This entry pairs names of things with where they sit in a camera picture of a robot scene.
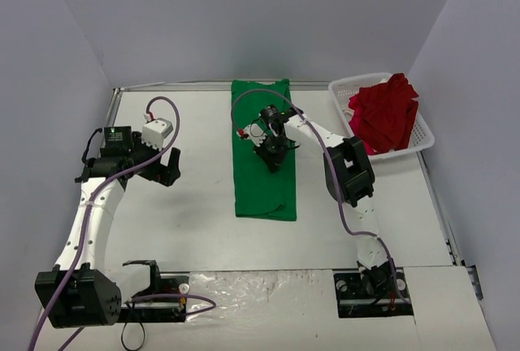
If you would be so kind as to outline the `green t shirt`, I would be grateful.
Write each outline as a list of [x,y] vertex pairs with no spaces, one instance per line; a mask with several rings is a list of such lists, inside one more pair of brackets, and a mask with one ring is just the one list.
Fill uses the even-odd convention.
[[[238,128],[245,128],[269,105],[286,111],[290,105],[290,81],[278,80],[271,84],[234,80],[231,101],[238,102],[233,117]],[[242,140],[232,129],[232,166],[235,188],[235,215],[237,217],[295,221],[297,219],[296,151],[288,156],[278,171],[269,171],[267,165],[254,153],[254,143]]]

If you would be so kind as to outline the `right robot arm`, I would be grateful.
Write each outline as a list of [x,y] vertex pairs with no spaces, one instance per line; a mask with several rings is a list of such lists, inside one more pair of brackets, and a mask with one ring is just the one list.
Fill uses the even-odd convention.
[[298,109],[265,107],[260,124],[245,129],[253,151],[270,172],[278,171],[288,153],[300,145],[323,157],[327,191],[336,201],[345,231],[354,238],[362,291],[377,297],[392,280],[392,260],[381,241],[373,202],[375,173],[361,140],[346,138],[314,123]]

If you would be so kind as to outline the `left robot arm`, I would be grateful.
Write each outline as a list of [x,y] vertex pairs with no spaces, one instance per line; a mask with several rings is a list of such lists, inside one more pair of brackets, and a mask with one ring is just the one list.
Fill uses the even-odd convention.
[[117,322],[122,287],[105,273],[108,236],[116,209],[133,176],[171,186],[180,178],[178,129],[152,119],[141,131],[102,128],[96,158],[84,157],[76,178],[80,202],[67,243],[51,271],[37,274],[35,291],[55,328],[106,326]]

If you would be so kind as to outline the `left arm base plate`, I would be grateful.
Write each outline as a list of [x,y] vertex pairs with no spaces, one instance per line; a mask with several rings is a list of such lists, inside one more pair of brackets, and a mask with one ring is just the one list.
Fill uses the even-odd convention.
[[[189,290],[188,273],[163,273],[155,289],[145,290],[138,296],[151,294],[178,294]],[[157,297],[149,301],[123,304],[117,323],[184,323],[187,302],[180,298]]]

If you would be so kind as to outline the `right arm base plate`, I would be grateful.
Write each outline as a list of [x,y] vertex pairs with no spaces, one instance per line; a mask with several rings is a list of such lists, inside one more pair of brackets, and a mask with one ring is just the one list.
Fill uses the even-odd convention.
[[404,271],[396,279],[386,271],[368,275],[334,271],[336,308],[340,319],[375,319],[414,315]]

